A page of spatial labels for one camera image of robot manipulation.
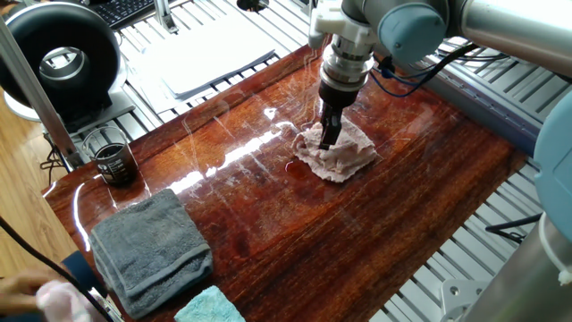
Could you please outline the person's bare hand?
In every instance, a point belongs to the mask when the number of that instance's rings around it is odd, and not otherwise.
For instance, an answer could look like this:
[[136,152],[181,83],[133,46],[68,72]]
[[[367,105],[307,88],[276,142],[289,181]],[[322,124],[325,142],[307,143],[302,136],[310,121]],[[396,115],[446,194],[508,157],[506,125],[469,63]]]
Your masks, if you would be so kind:
[[38,312],[36,292],[52,281],[65,279],[48,268],[27,269],[1,279],[1,316]]

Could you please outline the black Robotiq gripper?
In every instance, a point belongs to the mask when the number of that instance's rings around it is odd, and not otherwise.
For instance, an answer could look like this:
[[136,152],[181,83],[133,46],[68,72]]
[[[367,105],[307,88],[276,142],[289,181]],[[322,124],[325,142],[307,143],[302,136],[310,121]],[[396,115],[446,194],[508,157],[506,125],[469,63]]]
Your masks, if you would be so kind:
[[332,130],[332,137],[331,137],[331,145],[334,145],[337,139],[340,136],[341,132],[341,116],[342,116],[342,108],[347,106],[351,106],[358,96],[358,91],[342,91],[335,89],[325,83],[324,81],[320,82],[320,87],[318,90],[320,98],[323,100],[323,108],[321,114],[320,123],[322,125],[322,134],[320,138],[319,148],[322,150],[328,150],[330,144],[326,142],[328,128],[329,128],[329,117],[332,110],[331,116],[331,130]]

